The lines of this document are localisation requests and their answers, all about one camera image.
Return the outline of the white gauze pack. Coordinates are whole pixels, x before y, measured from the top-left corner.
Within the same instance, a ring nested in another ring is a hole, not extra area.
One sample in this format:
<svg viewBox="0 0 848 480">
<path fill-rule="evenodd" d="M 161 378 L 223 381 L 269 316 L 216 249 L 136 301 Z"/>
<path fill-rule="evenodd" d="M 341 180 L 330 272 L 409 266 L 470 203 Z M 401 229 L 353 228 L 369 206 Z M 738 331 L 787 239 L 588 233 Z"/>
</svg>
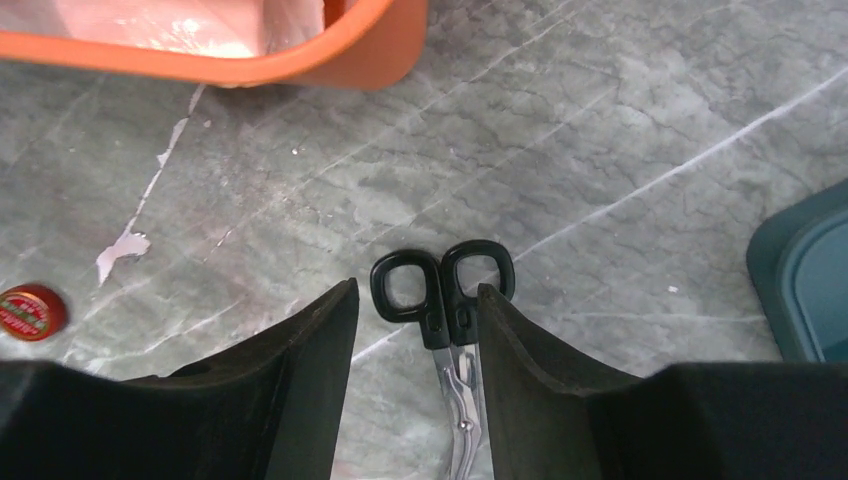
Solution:
<svg viewBox="0 0 848 480">
<path fill-rule="evenodd" d="M 322 1 L 3 1 L 1 29 L 217 58 L 297 46 L 325 28 Z"/>
</svg>

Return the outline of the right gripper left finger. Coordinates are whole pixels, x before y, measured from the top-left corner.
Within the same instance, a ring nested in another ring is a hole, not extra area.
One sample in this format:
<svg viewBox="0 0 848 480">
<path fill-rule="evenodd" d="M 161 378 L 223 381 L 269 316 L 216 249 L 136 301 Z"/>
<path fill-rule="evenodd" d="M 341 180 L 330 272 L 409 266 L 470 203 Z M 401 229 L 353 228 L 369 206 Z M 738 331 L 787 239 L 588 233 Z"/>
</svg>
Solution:
<svg viewBox="0 0 848 480">
<path fill-rule="evenodd" d="M 166 377 L 1 365 L 5 479 L 327 479 L 357 330 L 355 279 Z"/>
</svg>

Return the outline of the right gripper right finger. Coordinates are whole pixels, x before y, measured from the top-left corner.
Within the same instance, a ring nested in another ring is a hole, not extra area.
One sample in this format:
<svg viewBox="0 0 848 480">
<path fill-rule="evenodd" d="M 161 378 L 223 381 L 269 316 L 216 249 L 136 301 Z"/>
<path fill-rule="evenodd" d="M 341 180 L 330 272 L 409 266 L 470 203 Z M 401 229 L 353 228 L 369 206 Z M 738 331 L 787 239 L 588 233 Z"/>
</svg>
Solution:
<svg viewBox="0 0 848 480">
<path fill-rule="evenodd" d="M 645 378 L 478 290 L 498 479 L 843 479 L 847 368 L 677 363 Z"/>
</svg>

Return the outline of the orange medicine box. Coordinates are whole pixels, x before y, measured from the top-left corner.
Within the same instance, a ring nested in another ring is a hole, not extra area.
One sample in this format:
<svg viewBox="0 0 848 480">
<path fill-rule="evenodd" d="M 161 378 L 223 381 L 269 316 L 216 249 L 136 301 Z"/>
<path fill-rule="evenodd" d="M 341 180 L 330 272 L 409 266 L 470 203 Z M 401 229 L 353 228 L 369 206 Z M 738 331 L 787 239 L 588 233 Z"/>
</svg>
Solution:
<svg viewBox="0 0 848 480">
<path fill-rule="evenodd" d="M 5 1 L 1 56 L 205 83 L 377 90 L 418 61 L 425 1 Z"/>
</svg>

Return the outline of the black handled scissors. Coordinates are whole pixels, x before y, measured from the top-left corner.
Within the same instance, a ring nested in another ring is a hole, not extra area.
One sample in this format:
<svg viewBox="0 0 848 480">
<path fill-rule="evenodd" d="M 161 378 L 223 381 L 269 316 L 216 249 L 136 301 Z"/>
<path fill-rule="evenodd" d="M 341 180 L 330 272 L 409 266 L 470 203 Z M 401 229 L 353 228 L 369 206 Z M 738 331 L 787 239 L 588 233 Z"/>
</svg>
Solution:
<svg viewBox="0 0 848 480">
<path fill-rule="evenodd" d="M 434 360 L 452 428 L 448 479 L 467 479 L 485 426 L 479 358 L 478 300 L 461 286 L 460 263 L 487 257 L 497 267 L 497 290 L 513 298 L 516 276 L 512 257 L 498 242 L 473 239 L 452 246 L 436 259 L 420 249 L 393 251 L 373 265 L 370 289 L 377 313 L 390 323 L 415 323 L 425 349 Z M 401 267 L 416 267 L 424 278 L 424 298 L 412 306 L 396 306 L 390 298 L 389 275 Z"/>
</svg>

